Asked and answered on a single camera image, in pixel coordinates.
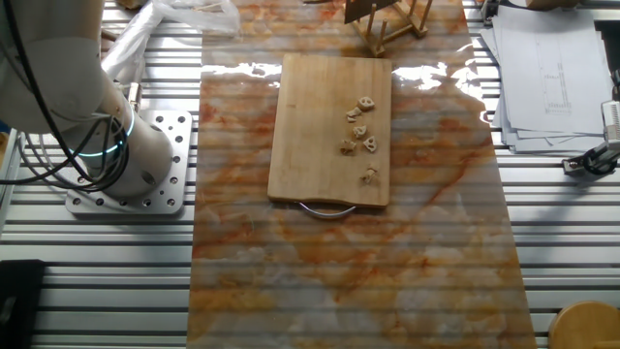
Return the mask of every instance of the paper sheet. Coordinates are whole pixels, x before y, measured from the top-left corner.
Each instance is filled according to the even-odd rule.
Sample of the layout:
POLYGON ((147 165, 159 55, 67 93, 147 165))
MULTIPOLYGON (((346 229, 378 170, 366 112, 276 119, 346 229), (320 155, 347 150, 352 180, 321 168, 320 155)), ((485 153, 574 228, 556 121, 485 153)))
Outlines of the paper sheet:
POLYGON ((484 43, 488 46, 488 49, 491 51, 491 54, 493 55, 497 63, 501 64, 500 56, 497 52, 497 45, 495 44, 495 33, 493 32, 493 29, 481 30, 480 35, 482 36, 484 43))
POLYGON ((591 15, 504 6, 499 13, 495 39, 511 126, 601 134, 601 103, 611 92, 600 56, 583 54, 600 51, 591 15))

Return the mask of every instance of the black object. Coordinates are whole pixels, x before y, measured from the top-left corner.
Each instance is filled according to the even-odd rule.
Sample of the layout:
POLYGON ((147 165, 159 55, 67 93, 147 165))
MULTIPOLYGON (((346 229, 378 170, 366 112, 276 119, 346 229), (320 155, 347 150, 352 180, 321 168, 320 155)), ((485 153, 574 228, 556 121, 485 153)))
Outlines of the black object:
POLYGON ((43 285, 45 263, 0 262, 0 349, 28 349, 43 285))

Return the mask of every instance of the marble-pattern mat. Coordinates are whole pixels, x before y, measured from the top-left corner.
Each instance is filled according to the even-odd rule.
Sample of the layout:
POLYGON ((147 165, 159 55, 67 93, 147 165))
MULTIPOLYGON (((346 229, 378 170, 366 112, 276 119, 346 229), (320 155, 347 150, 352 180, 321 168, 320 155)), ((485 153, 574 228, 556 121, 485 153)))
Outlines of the marble-pattern mat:
POLYGON ((390 204, 340 221, 267 199, 282 57, 369 52, 341 1, 235 4, 202 47, 188 347, 535 348, 460 0, 387 46, 390 204))

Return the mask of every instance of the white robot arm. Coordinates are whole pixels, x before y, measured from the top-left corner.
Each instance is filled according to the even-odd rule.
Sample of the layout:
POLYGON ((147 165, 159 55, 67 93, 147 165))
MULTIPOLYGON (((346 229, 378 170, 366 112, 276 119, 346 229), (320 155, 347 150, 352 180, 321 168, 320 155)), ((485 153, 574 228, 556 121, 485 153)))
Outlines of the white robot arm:
POLYGON ((128 158, 106 194, 126 198, 152 190, 171 168, 171 143, 138 116, 101 68, 104 0, 0 2, 0 119, 25 133, 51 132, 70 149, 78 149, 96 125, 78 155, 88 173, 96 176, 104 170, 104 153, 106 163, 118 162, 119 151, 114 150, 119 148, 128 158), (55 126, 42 112, 16 35, 55 126), (112 121, 117 130, 110 134, 112 121), (115 137, 119 133, 125 143, 115 137))

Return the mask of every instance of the black cable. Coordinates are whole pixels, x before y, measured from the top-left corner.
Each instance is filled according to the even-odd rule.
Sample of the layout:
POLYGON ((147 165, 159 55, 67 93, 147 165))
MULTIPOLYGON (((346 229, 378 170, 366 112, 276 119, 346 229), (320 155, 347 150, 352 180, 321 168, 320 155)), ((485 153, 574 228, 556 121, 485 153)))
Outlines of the black cable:
MULTIPOLYGON (((88 132, 88 135, 86 135, 84 140, 77 147, 76 152, 73 153, 73 154, 70 154, 70 156, 65 161, 63 161, 60 165, 54 167, 53 169, 47 171, 44 174, 37 174, 37 175, 29 177, 29 178, 16 179, 16 180, 4 180, 3 179, 3 180, 0 180, 0 185, 28 184, 28 183, 32 183, 32 182, 37 181, 37 180, 41 180, 43 178, 47 178, 47 177, 57 173, 58 171, 64 169, 65 167, 67 167, 67 165, 69 165, 69 163, 71 163, 72 161, 76 161, 76 157, 78 156, 78 153, 80 153, 86 147, 90 137, 92 137, 92 135, 95 133, 95 130, 97 129, 97 126, 99 126, 100 123, 101 123, 101 120, 97 120, 95 125, 93 125, 93 127, 88 132)), ((21 153, 21 151, 22 151, 21 150, 21 144, 18 145, 18 149, 19 149, 19 151, 21 153)))
MULTIPOLYGON (((116 126, 116 130, 113 130, 114 133, 122 128, 122 125, 120 125, 120 122, 118 122, 118 120, 113 118, 113 116, 111 116, 110 119, 108 120, 108 124, 110 125, 110 127, 108 127, 109 130, 111 130, 112 125, 116 126)), ((62 175, 53 175, 58 180, 58 182, 52 182, 45 178, 43 179, 43 181, 49 185, 53 185, 53 186, 56 186, 62 189, 79 190, 79 191, 84 191, 84 192, 96 192, 96 191, 101 191, 101 190, 109 188, 110 186, 112 186, 112 184, 116 182, 116 180, 118 180, 118 178, 122 176, 127 166, 127 162, 129 161, 128 149, 125 148, 125 144, 127 144, 127 135, 124 132, 121 132, 119 136, 120 136, 120 140, 116 140, 116 141, 117 143, 121 144, 121 146, 117 147, 114 150, 114 155, 115 155, 114 157, 115 158, 120 157, 120 158, 114 160, 115 164, 111 170, 107 168, 102 169, 103 172, 98 176, 98 179, 93 181, 92 183, 74 184, 71 181, 64 178, 62 175)), ((28 140, 28 143, 31 144, 29 137, 26 136, 26 140, 28 140)), ((31 148, 32 148, 32 152, 34 153, 39 163, 44 164, 45 162, 43 161, 43 159, 41 158, 37 150, 32 145, 31 145, 31 148)), ((30 169, 30 171, 32 171, 34 174, 36 174, 37 171, 34 169, 30 161, 24 156, 23 153, 21 153, 21 155, 22 155, 22 158, 23 158, 23 161, 26 167, 30 169)))
POLYGON ((84 169, 79 165, 79 163, 76 161, 76 157, 72 156, 71 150, 69 149, 69 147, 67 147, 67 144, 65 143, 64 139, 62 138, 62 135, 60 134, 60 130, 58 130, 56 123, 54 122, 53 118, 51 117, 49 113, 49 110, 47 109, 46 101, 43 98, 43 94, 41 93, 41 89, 39 89, 39 85, 37 84, 37 81, 35 80, 34 74, 32 72, 32 68, 30 66, 30 61, 28 60, 28 56, 26 54, 23 41, 21 40, 21 36, 19 34, 19 28, 17 27, 16 16, 15 16, 15 12, 13 11, 13 5, 11 4, 11 0, 3 0, 3 4, 4 4, 5 12, 7 13, 7 21, 9 22, 9 29, 11 31, 11 36, 15 43, 15 48, 17 49, 17 53, 19 54, 19 59, 23 66, 24 73, 26 74, 28 83, 30 84, 30 87, 32 88, 32 94, 35 96, 35 99, 37 100, 39 109, 41 109, 41 113, 43 114, 43 117, 46 119, 47 124, 49 125, 51 134, 58 140, 58 144, 60 144, 60 147, 63 153, 65 154, 65 156, 67 156, 69 163, 71 163, 74 166, 74 168, 79 172, 79 174, 82 177, 90 181, 93 181, 94 179, 90 175, 88 175, 84 171, 84 169))

